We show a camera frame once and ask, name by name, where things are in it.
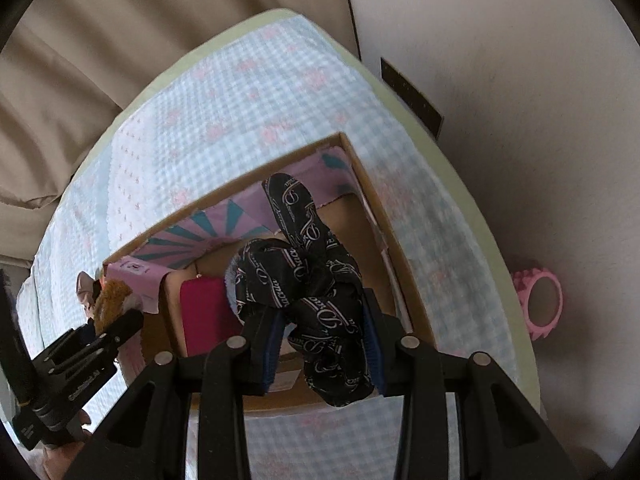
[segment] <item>mattress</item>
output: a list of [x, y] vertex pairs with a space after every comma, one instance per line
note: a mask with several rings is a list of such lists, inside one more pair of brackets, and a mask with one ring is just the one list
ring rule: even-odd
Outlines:
[[[539, 406], [513, 286], [463, 184], [386, 87], [286, 10], [256, 16], [191, 52], [116, 119], [65, 191], [18, 304], [37, 307], [42, 342], [51, 343], [84, 322], [74, 291], [80, 270], [94, 270], [194, 198], [338, 130], [392, 212], [438, 348], [489, 352]], [[86, 409], [95, 422], [123, 390], [118, 374], [92, 399]], [[248, 418], [254, 476], [390, 478], [400, 417], [401, 399], [378, 398], [312, 415]]]

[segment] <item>black fabric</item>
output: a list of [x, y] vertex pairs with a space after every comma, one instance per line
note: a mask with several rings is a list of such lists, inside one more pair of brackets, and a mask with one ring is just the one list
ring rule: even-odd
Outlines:
[[297, 324], [289, 343], [305, 359], [306, 382], [327, 404], [345, 406], [373, 386], [362, 342], [358, 264], [318, 218], [308, 190], [276, 173], [262, 183], [288, 242], [256, 239], [239, 253], [236, 300], [242, 319], [280, 308]]

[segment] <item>metal screw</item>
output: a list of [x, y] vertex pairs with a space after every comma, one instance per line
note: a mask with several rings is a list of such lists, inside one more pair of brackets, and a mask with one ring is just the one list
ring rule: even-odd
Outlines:
[[474, 354], [474, 362], [478, 366], [488, 366], [491, 364], [491, 356], [484, 352], [478, 352], [477, 354]]
[[159, 352], [158, 354], [156, 354], [156, 357], [154, 357], [154, 361], [156, 362], [157, 365], [160, 366], [164, 366], [169, 364], [171, 361], [174, 360], [174, 355], [171, 352]]
[[412, 335], [406, 335], [400, 340], [400, 344], [405, 348], [418, 348], [420, 340]]
[[233, 349], [242, 348], [246, 345], [246, 339], [241, 335], [233, 335], [226, 340], [226, 345]]

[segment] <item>bed sheet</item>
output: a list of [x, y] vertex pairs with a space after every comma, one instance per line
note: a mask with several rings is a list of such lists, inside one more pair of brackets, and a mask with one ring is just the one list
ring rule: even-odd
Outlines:
[[[84, 322], [74, 290], [80, 270], [95, 269], [191, 200], [339, 130], [389, 212], [439, 349], [487, 351], [518, 382], [500, 295], [465, 217], [363, 76], [301, 16], [204, 57], [126, 118], [70, 184], [32, 270], [44, 344]], [[18, 300], [32, 294], [23, 290]], [[124, 389], [117, 374], [92, 399], [86, 408], [95, 422]], [[400, 416], [401, 399], [378, 398], [250, 418], [254, 475], [391, 478]]]

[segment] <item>finger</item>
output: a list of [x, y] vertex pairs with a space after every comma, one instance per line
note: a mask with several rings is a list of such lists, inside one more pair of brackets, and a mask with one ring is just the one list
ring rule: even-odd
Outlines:
[[91, 424], [91, 417], [85, 410], [80, 410], [78, 416], [80, 418], [80, 424]]

